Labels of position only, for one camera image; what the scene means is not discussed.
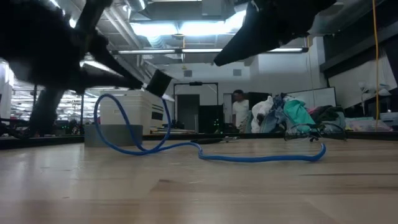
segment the white shirt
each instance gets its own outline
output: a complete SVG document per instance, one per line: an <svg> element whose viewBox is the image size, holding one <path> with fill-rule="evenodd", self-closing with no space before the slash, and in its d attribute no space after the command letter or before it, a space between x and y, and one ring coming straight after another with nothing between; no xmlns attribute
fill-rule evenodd
<svg viewBox="0 0 398 224"><path fill-rule="evenodd" d="M232 105L232 114L236 115L236 127L239 127L242 121L248 116L249 114L249 100L243 100L241 102L235 102Z"/></svg>

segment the wooden tabletop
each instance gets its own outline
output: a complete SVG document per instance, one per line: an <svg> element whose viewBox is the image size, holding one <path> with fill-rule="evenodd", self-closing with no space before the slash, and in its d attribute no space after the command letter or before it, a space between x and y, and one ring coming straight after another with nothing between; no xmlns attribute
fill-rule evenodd
<svg viewBox="0 0 398 224"><path fill-rule="evenodd" d="M322 140L328 151L316 163L203 161L192 147L142 157L82 144L0 151L0 223L398 223L398 142ZM203 148L266 156L320 145Z"/></svg>

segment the door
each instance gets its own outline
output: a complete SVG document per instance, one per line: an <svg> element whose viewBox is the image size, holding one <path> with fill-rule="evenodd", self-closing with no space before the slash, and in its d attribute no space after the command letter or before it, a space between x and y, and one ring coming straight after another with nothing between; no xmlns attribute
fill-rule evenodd
<svg viewBox="0 0 398 224"><path fill-rule="evenodd" d="M177 120L186 130L198 131L199 94L177 95Z"/></svg>
<svg viewBox="0 0 398 224"><path fill-rule="evenodd" d="M232 123L232 94L224 93L224 122Z"/></svg>

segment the clothing pile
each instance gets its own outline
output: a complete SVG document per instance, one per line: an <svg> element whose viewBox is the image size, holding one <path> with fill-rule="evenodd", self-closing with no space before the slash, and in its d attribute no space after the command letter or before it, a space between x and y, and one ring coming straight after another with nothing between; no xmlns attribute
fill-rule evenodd
<svg viewBox="0 0 398 224"><path fill-rule="evenodd" d="M333 106L321 106L306 109L305 103L285 93L268 96L253 106L248 119L251 130L247 133L278 133L284 132L295 124L319 124L324 121L345 127L343 109Z"/></svg>

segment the yellow cable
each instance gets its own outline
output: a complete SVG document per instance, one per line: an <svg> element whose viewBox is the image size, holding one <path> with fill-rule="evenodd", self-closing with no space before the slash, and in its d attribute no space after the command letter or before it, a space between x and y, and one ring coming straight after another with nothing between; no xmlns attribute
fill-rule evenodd
<svg viewBox="0 0 398 224"><path fill-rule="evenodd" d="M377 37L376 0L373 2L374 40L376 41L376 131L379 122L379 39Z"/></svg>

